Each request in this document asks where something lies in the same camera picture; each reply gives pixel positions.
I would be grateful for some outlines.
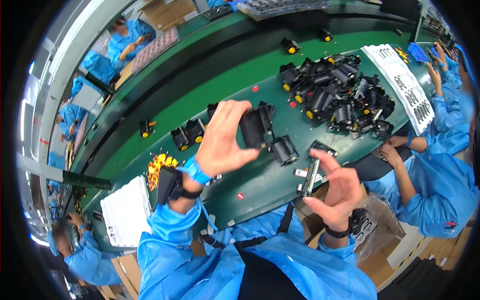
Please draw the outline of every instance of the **hair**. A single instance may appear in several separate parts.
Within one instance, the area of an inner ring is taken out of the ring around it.
[[[126,21],[125,18],[123,16],[120,16],[118,17],[115,21],[112,22],[112,24],[110,24],[110,27],[108,28],[108,32],[112,33],[115,31],[115,28],[117,26],[122,26],[122,25],[125,25],[125,23],[123,22],[120,22],[120,21]]]

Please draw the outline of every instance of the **plastic bag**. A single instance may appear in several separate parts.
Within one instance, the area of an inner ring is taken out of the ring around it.
[[[360,265],[393,239],[402,240],[405,231],[383,196],[369,193],[358,208],[367,210],[360,233],[354,235],[357,241],[354,252],[357,254],[357,265]]]

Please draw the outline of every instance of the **cardboard box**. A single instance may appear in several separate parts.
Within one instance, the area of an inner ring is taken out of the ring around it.
[[[164,32],[198,15],[191,0],[152,0],[138,11],[143,11],[150,23]]]
[[[140,292],[140,280],[142,280],[137,253],[112,258],[112,263],[128,292],[137,300]]]

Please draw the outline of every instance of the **hand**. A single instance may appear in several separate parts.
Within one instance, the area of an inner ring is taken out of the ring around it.
[[[438,57],[440,58],[441,63],[447,64],[447,59],[445,57],[445,52],[444,52],[444,49],[442,48],[442,46],[440,46],[440,44],[437,43],[437,42],[433,43],[433,46],[435,47],[435,49],[438,52]]]
[[[400,146],[405,146],[407,143],[408,143],[408,137],[394,135],[391,138],[389,138],[387,141],[385,141],[384,144],[388,144],[393,148],[397,148]]]
[[[125,50],[123,52],[125,52],[126,54],[132,53],[132,52],[135,51],[136,48],[137,48],[136,43],[130,43],[130,44],[128,44],[127,47],[125,47]]]
[[[397,168],[400,165],[403,165],[402,158],[400,157],[396,149],[393,148],[391,145],[383,144],[380,147],[379,153],[380,155],[385,157],[385,159],[393,167],[393,169]]]
[[[240,149],[236,140],[240,118],[249,109],[252,109],[249,101],[218,103],[195,156],[206,175],[225,174],[257,159],[260,150]]]
[[[75,123],[73,123],[71,126],[70,126],[70,129],[68,130],[68,134],[72,135],[75,133]]]
[[[140,44],[142,44],[144,41],[146,41],[145,36],[141,36],[141,37],[139,37],[139,38],[137,39],[136,45],[140,45]]]
[[[82,221],[82,218],[80,218],[78,214],[69,213],[68,215],[72,218],[71,220],[68,220],[68,221],[74,224],[75,226],[77,226],[78,228],[80,228],[80,226],[84,224],[84,222]]]
[[[320,168],[326,174],[330,186],[324,202],[314,197],[304,197],[303,201],[322,217],[331,230],[346,231],[348,218],[362,196],[357,171],[353,168],[342,168],[323,150],[311,149],[310,155],[320,160]]]

